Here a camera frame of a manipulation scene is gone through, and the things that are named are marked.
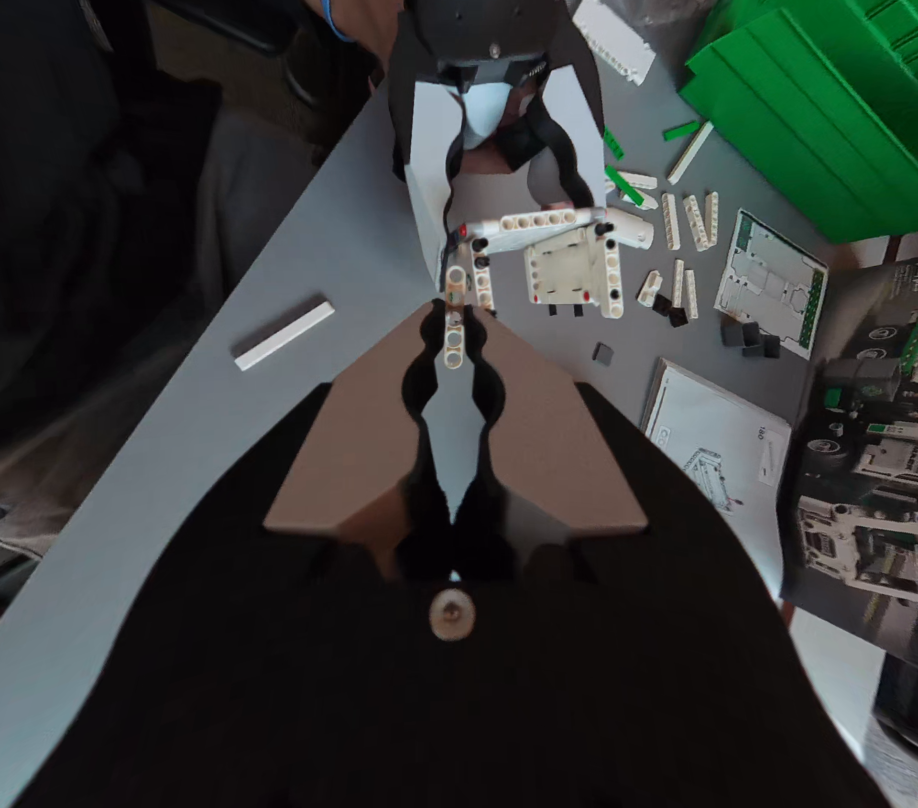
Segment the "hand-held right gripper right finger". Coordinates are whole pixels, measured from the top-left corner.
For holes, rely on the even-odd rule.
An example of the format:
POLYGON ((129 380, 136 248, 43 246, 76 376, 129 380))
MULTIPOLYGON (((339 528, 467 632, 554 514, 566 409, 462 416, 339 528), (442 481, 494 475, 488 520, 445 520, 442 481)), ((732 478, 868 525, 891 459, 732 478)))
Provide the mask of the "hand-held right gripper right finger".
POLYGON ((488 311, 467 312, 483 425, 467 552, 525 568, 544 546, 642 534, 645 514, 575 380, 488 311))

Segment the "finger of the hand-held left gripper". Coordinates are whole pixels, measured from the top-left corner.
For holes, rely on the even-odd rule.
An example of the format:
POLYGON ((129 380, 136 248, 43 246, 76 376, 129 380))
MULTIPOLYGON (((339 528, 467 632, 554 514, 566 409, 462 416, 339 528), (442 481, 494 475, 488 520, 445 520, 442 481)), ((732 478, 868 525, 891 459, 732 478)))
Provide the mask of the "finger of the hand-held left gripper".
POLYGON ((422 256, 438 292, 444 290, 446 218, 453 196, 448 165, 463 144, 464 130, 465 105, 456 90, 417 81, 405 176, 422 256))
POLYGON ((541 150, 527 183, 541 206, 605 207, 602 123, 596 122, 574 68, 555 68, 527 110, 541 150))

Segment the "white curved lego panel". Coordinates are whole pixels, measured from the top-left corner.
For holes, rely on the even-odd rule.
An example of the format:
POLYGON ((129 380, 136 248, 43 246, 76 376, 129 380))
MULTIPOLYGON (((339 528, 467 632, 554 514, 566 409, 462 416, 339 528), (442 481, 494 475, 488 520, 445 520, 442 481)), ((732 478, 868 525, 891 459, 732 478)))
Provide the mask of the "white curved lego panel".
POLYGON ((646 251, 653 245, 654 226, 644 217, 616 207, 606 207, 605 222, 611 226, 614 239, 627 247, 646 251))

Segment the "long flat white strip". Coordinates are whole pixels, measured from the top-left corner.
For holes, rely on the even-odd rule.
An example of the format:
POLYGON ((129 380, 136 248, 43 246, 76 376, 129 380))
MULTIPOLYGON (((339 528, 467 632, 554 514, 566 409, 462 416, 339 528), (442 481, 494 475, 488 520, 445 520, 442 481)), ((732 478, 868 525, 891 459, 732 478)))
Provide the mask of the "long flat white strip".
POLYGON ((292 343, 335 313, 333 305, 324 300, 315 307, 293 318, 283 326, 276 326, 266 335, 246 348, 235 351, 234 364, 240 371, 247 371, 264 359, 292 343))

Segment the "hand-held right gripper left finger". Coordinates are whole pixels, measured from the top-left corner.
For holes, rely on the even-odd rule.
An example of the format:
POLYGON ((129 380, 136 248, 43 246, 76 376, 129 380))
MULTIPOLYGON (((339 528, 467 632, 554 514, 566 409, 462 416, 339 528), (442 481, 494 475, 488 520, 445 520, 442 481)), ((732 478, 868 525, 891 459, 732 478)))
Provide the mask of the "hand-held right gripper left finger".
POLYGON ((433 309, 420 305, 333 380, 263 520, 267 531, 362 546, 385 579, 399 578, 420 439, 402 386, 433 309))

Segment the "lego instruction booklet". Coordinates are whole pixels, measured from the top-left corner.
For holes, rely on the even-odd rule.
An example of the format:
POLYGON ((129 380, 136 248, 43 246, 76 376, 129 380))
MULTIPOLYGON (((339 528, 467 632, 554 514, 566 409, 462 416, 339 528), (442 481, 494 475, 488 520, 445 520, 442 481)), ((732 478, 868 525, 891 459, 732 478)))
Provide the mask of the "lego instruction booklet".
POLYGON ((660 358, 641 429, 738 536, 777 538, 777 491, 792 435, 787 422, 660 358))

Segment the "lego sticker sheet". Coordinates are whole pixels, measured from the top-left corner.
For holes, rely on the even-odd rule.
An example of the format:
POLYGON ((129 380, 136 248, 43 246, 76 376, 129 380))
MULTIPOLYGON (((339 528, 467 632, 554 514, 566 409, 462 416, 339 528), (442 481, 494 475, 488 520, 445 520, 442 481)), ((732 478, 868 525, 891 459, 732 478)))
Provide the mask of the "lego sticker sheet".
POLYGON ((809 360, 829 267, 741 208, 713 307, 755 322, 781 348, 809 360))

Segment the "person's left hand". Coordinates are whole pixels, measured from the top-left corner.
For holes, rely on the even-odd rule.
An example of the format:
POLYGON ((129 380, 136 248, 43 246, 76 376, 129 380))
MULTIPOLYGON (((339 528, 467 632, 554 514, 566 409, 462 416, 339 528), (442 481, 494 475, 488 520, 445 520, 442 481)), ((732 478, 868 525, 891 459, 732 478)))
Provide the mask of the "person's left hand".
POLYGON ((373 55, 383 76, 388 75, 404 1, 330 0, 330 15, 337 31, 373 55))

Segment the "thin white lego strip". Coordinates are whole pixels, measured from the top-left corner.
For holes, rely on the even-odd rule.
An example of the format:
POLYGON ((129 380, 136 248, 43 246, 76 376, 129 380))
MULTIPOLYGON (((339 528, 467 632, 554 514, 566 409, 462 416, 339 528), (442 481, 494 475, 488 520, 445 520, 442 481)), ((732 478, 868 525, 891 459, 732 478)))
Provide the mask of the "thin white lego strip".
POLYGON ((713 124, 710 120, 706 120, 691 137, 688 146, 683 150, 682 155, 670 169, 667 175, 667 182, 674 186, 681 181, 686 171, 688 171, 689 167, 694 162, 699 151, 705 145, 712 131, 713 124))

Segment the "scatter of white lego pieces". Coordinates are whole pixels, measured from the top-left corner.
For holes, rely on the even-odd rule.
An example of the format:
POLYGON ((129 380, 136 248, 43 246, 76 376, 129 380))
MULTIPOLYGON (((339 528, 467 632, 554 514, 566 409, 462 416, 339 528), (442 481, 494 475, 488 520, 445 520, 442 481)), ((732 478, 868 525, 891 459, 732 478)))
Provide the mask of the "scatter of white lego pieces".
MULTIPOLYGON (((719 193, 717 191, 708 192, 703 201, 699 201, 695 196, 678 199, 674 194, 668 192, 661 194, 660 197, 654 197, 651 192, 657 188, 656 177, 618 171, 646 196, 645 205, 642 207, 633 205, 625 198, 622 200, 641 210, 659 209, 661 211, 665 244, 667 250, 674 255, 669 299, 673 306, 682 307, 687 311, 689 321, 697 320, 699 301, 696 277, 694 270, 685 265, 684 258, 680 254, 682 248, 680 225, 682 222, 686 224, 689 241, 696 251, 704 252, 712 249, 719 238, 719 193)), ((607 191, 616 191, 621 197, 615 188, 607 188, 607 191)))

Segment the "person's black sweatshirt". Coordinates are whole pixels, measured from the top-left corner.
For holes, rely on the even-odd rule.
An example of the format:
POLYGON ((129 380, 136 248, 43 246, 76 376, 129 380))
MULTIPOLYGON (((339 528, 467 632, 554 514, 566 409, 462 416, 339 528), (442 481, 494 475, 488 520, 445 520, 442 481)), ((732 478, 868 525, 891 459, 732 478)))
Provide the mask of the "person's black sweatshirt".
POLYGON ((78 0, 2 0, 3 447, 186 291, 221 99, 105 57, 78 0))

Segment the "white lego panel assembly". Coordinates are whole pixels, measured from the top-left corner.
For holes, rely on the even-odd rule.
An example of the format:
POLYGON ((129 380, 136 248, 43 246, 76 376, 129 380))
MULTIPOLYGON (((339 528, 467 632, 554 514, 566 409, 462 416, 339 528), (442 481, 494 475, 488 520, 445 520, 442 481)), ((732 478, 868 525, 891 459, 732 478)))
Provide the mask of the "white lego panel assembly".
POLYGON ((624 314, 621 247, 605 222, 606 207, 563 207, 467 222, 449 231, 446 261, 462 252, 476 305, 497 316, 490 271, 494 255, 522 256, 531 303, 556 313, 561 305, 599 308, 607 320, 624 314))

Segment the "dark lego set box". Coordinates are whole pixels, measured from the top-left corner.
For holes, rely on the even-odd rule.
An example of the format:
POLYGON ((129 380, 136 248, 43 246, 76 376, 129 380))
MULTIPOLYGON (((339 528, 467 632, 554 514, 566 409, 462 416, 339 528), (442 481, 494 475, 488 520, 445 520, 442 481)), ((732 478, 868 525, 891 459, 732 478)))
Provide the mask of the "dark lego set box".
POLYGON ((916 625, 916 257, 828 286, 778 503, 781 596, 841 625, 916 625))

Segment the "white lego beam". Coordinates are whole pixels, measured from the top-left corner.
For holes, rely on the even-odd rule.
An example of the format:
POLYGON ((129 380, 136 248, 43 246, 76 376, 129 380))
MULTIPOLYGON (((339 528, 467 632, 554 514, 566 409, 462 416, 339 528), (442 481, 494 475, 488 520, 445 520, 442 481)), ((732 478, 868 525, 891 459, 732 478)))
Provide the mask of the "white lego beam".
POLYGON ((445 274, 443 364, 455 371, 465 360, 465 306, 471 278, 461 264, 449 266, 445 274))

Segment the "black office chair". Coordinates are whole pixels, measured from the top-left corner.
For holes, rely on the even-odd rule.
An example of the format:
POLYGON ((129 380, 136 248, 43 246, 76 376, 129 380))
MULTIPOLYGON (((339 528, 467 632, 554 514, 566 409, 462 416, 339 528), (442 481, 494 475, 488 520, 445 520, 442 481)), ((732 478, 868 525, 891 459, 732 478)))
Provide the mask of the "black office chair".
POLYGON ((295 39, 284 22, 266 29, 172 11, 145 1, 157 68, 183 81, 219 84, 231 106, 279 125, 295 124, 305 109, 284 79, 282 57, 295 39))

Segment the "wide white lego plate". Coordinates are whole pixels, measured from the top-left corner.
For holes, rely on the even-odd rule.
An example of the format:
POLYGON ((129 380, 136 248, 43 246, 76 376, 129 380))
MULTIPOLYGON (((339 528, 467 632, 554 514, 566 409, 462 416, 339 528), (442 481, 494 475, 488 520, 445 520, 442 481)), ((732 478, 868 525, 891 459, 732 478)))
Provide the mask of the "wide white lego plate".
POLYGON ((633 85, 644 83, 655 51, 602 0, 580 0, 572 20, 594 56, 633 85))

